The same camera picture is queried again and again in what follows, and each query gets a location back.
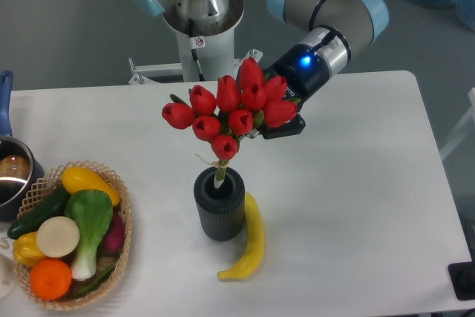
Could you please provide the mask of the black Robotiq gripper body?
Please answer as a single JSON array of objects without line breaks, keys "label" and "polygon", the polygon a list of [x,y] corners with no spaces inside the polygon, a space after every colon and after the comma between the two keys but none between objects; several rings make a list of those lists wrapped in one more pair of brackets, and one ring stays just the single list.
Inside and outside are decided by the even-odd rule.
[{"label": "black Robotiq gripper body", "polygon": [[283,76],[287,90],[284,99],[297,103],[298,110],[351,59],[347,40],[330,26],[311,30],[263,72]]}]

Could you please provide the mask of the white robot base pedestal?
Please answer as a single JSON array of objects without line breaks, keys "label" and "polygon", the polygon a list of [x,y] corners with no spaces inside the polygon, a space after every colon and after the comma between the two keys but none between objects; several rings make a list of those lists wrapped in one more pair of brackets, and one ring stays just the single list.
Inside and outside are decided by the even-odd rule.
[{"label": "white robot base pedestal", "polygon": [[235,28],[244,14],[243,0],[180,0],[164,12],[177,39],[178,63],[135,66],[129,62],[131,84],[151,84],[179,76],[185,82],[236,76],[242,60],[235,58]]}]

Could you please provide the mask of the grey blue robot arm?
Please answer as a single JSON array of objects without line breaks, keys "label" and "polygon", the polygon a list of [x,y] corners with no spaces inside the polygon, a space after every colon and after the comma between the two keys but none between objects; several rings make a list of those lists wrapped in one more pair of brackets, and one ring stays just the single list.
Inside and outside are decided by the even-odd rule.
[{"label": "grey blue robot arm", "polygon": [[[236,76],[235,28],[243,0],[133,0],[150,16],[163,16],[175,32],[177,71],[187,82]],[[266,72],[284,76],[287,99],[306,102],[386,28],[383,0],[266,0],[269,12],[306,32]]]}]

